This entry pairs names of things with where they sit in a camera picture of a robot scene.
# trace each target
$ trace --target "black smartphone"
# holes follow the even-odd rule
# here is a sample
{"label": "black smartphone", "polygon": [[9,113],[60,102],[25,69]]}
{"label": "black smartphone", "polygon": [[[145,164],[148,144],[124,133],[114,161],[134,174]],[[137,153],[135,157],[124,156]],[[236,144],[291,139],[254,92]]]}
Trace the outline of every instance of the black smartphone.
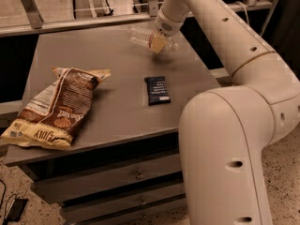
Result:
{"label": "black smartphone", "polygon": [[15,199],[5,217],[7,221],[19,221],[27,205],[28,199]]}

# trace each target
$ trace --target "clear plastic bottle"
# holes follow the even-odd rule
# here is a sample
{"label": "clear plastic bottle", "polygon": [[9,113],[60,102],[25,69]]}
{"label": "clear plastic bottle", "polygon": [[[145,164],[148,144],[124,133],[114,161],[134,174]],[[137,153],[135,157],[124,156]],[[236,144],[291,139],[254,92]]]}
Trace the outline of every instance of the clear plastic bottle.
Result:
{"label": "clear plastic bottle", "polygon": [[179,49],[179,44],[174,42],[171,37],[165,37],[162,34],[160,34],[158,31],[150,30],[137,25],[130,25],[128,27],[127,33],[128,33],[128,39],[131,42],[141,45],[148,49],[153,48],[152,41],[155,39],[156,36],[159,36],[160,39],[166,42],[166,45],[161,50],[162,52],[178,51]]}

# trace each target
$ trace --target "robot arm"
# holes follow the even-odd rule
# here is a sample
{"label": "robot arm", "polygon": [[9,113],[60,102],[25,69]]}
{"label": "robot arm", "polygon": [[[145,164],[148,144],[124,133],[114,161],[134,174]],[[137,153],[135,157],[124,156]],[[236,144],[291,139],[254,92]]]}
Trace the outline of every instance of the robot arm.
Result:
{"label": "robot arm", "polygon": [[157,29],[179,31],[189,12],[232,77],[182,113],[179,144],[191,224],[271,225],[263,148],[300,120],[300,83],[276,51],[221,0],[165,0]]}

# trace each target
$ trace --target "table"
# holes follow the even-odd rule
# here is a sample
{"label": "table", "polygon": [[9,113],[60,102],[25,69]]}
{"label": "table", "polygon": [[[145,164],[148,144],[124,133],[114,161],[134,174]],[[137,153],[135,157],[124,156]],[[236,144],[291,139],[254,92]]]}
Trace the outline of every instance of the table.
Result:
{"label": "table", "polygon": [[[152,22],[138,25],[154,28]],[[11,145],[5,163],[77,224],[120,224],[186,205],[178,123],[188,101],[219,87],[178,34],[178,52],[154,54],[128,41],[126,24],[39,37],[22,102],[55,81],[51,67],[109,68],[67,151]],[[144,77],[164,76],[171,103],[148,106]]]}

